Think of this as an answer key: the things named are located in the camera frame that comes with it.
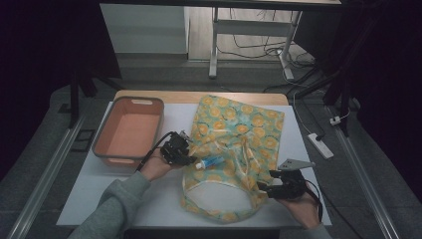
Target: dark background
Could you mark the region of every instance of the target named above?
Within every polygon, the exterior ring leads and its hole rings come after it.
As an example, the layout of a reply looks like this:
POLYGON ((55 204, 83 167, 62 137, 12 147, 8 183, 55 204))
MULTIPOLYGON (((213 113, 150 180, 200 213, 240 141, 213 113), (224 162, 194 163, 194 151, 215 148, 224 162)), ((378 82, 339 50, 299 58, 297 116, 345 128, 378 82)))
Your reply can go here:
POLYGON ((120 72, 97 1, 2 1, 0 44, 3 178, 43 120, 53 91, 74 76, 119 78, 120 72))
MULTIPOLYGON (((54 90, 68 85, 80 73, 119 77, 119 70, 98 2, 0 4, 3 177, 43 119, 54 90)), ((389 1, 377 10, 380 18, 348 77, 351 95, 361 105, 360 122, 421 200, 420 12, 422 9, 412 0, 389 1)), ((332 26, 326 21, 330 34, 337 25, 328 50, 316 53, 318 61, 328 64, 324 65, 327 73, 338 67, 336 63, 353 43, 353 34, 361 23, 355 18, 355 13, 336 16, 335 21, 331 19, 332 26)))

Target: white cabinet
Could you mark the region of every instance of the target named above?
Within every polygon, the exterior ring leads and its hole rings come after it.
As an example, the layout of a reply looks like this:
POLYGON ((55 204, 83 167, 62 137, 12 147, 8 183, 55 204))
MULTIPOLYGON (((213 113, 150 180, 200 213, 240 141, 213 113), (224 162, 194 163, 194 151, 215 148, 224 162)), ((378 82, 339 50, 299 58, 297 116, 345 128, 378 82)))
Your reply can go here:
POLYGON ((101 4, 116 53, 186 54, 188 7, 101 4))

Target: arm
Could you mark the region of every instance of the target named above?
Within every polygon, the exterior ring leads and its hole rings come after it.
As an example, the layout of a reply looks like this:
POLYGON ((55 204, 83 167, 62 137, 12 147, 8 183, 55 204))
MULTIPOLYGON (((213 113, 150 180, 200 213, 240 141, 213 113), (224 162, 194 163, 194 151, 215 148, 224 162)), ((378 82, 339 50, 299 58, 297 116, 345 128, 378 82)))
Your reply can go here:
POLYGON ((131 225, 150 181, 165 175, 172 168, 157 149, 140 171, 125 181, 114 181, 105 190, 98 208, 70 238, 116 238, 131 225))
POLYGON ((307 193, 295 200, 277 199, 285 205, 292 216, 304 227, 305 233, 310 239, 331 239, 317 216, 317 203, 307 193))

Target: human hand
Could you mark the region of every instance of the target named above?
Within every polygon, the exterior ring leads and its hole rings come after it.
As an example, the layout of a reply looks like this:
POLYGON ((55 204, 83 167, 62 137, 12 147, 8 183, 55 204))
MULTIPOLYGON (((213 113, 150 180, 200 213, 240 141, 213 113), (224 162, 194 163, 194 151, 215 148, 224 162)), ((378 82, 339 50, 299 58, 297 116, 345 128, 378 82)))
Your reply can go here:
POLYGON ((153 181, 164 176, 167 172, 174 168, 180 168, 179 165, 170 165, 163 158, 160 149, 157 148, 146 161, 145 165, 139 171, 148 181, 153 181))
POLYGON ((285 205, 292 216, 305 228, 312 229, 319 226, 319 218, 317 215, 317 203, 306 192, 302 197, 287 200, 276 199, 278 202, 285 205))

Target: plastic bag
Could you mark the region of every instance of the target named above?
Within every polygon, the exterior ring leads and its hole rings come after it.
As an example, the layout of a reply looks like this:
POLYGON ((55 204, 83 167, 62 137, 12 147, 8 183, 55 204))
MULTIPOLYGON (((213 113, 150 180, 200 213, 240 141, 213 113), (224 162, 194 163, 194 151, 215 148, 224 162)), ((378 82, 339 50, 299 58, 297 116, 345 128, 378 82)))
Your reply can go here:
POLYGON ((184 168, 186 210, 230 223, 253 215, 267 200, 258 181, 272 184, 269 170, 277 167, 284 113, 205 96, 195 114, 190 154, 198 161, 184 168), (197 169, 207 156, 222 163, 197 169))

